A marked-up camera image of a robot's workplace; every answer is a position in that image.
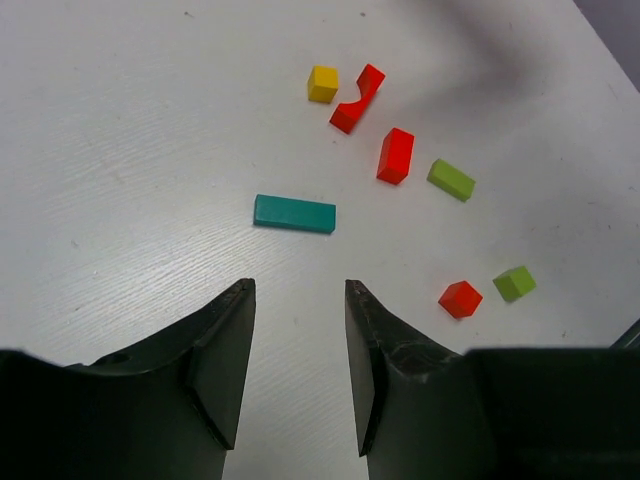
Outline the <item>teal long wood block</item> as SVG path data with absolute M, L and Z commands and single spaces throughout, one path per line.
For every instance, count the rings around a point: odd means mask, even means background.
M 331 234 L 336 228 L 334 204 L 264 194 L 254 200 L 253 224 L 287 230 Z

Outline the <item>red rectangular wood block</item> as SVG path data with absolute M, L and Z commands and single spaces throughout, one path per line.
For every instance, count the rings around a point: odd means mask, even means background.
M 413 134 L 392 128 L 383 140 L 376 178 L 400 184 L 409 174 L 414 142 Z

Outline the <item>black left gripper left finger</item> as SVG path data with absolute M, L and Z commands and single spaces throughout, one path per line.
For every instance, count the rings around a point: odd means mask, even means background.
M 241 279 L 90 365 L 1 354 L 5 479 L 218 479 L 235 444 L 256 313 Z

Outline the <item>yellow cube wood block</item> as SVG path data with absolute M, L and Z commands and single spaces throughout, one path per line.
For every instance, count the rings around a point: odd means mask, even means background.
M 334 67 L 315 65 L 307 81 L 308 100 L 330 104 L 339 89 L 338 70 Z

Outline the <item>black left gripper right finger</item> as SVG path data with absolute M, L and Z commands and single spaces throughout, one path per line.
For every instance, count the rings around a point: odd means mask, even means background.
M 635 479 L 639 330 L 607 348 L 457 354 L 345 284 L 359 454 L 372 479 Z

